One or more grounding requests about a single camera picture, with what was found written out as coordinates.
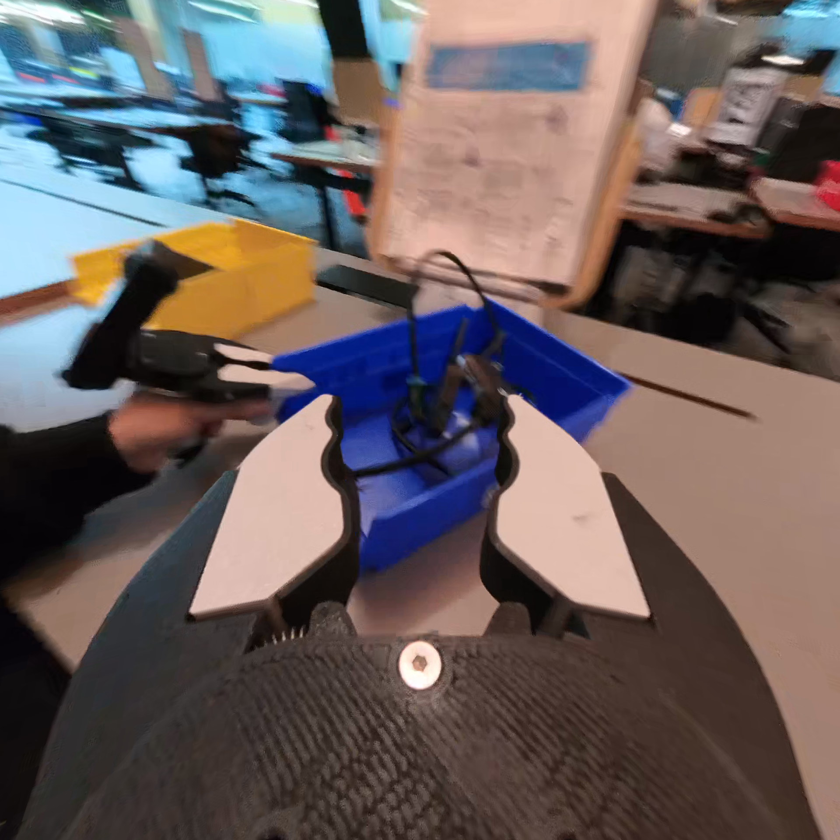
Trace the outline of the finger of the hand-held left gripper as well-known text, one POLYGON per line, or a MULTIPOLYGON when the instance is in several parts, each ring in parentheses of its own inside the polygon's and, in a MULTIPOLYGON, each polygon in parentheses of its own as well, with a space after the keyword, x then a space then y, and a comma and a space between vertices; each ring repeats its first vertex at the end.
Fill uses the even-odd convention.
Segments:
POLYGON ((216 341, 213 352, 220 360, 218 365, 241 365, 250 368, 270 368, 274 357, 270 353, 259 351, 238 343, 216 341))
POLYGON ((259 369, 245 364, 223 365, 218 369, 218 380, 230 385, 254 386, 284 394, 309 392, 316 387, 304 374, 259 369))

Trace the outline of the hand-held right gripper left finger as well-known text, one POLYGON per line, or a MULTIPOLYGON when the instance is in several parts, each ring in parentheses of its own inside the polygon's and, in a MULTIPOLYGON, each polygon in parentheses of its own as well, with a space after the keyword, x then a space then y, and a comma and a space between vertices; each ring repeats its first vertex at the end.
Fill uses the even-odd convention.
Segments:
POLYGON ((323 602, 347 604, 361 570, 361 503, 342 438, 341 400, 320 395, 245 458, 191 618, 278 610, 307 621, 323 602))

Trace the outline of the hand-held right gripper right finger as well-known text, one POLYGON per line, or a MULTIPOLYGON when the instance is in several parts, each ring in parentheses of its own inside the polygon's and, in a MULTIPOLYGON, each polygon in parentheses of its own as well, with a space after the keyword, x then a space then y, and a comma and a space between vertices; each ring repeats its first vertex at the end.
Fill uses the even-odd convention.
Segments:
POLYGON ((500 604, 523 606, 531 625, 584 614, 647 622, 650 605, 594 459, 523 397, 500 408, 482 584, 500 604))

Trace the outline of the blue plastic bin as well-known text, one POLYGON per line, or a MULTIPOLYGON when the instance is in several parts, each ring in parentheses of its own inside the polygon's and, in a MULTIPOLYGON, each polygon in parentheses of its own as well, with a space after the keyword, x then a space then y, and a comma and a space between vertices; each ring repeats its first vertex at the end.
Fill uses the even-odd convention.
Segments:
MULTIPOLYGON (((578 442, 606 418, 629 390, 620 375, 496 302, 495 325, 479 309, 460 305, 416 318, 418 368, 434 391, 454 347, 462 355, 490 346, 495 332, 504 343, 492 360, 502 384, 524 396, 578 442)), ((392 421, 407 420, 396 407, 406 399, 413 371, 407 320, 284 353, 275 370, 299 373, 314 388, 290 396, 277 417, 284 422, 315 396, 337 396, 343 408, 342 453, 354 470, 409 456, 394 436, 392 421)), ((495 484, 498 452, 494 425, 474 430, 436 456, 446 468, 417 465, 358 482, 360 566, 383 571, 477 515, 495 484)))

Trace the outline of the person's left forearm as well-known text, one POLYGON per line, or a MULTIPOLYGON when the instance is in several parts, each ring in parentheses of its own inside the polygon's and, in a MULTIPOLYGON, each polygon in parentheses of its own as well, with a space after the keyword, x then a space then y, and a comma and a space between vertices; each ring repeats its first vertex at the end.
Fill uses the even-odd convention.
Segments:
POLYGON ((71 541, 88 514, 148 486, 123 460, 109 415, 21 433, 1 426, 1 580, 71 541))

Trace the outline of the person's left hand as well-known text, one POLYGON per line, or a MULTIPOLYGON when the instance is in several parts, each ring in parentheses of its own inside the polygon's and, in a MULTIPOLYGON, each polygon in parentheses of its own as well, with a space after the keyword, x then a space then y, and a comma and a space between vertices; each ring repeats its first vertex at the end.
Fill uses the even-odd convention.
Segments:
POLYGON ((230 422, 251 422, 270 414, 267 400, 225 404, 137 392, 108 415, 111 441, 133 472, 160 471, 179 452, 219 434, 230 422))

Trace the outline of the yellow plastic bin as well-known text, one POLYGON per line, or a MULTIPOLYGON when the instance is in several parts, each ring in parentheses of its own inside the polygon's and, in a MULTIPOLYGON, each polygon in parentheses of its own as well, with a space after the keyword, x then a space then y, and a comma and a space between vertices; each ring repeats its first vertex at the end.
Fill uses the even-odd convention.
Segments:
POLYGON ((242 218, 165 231, 155 237, 207 266, 183 280, 147 321, 235 340, 314 298, 315 244, 242 218))

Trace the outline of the wooden instruction board stand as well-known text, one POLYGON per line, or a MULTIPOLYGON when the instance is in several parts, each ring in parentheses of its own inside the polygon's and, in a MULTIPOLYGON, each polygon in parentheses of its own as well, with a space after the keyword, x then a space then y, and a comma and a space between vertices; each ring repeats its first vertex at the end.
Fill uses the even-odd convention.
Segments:
POLYGON ((454 254, 490 288, 574 288, 659 2, 427 2, 367 247, 454 254))

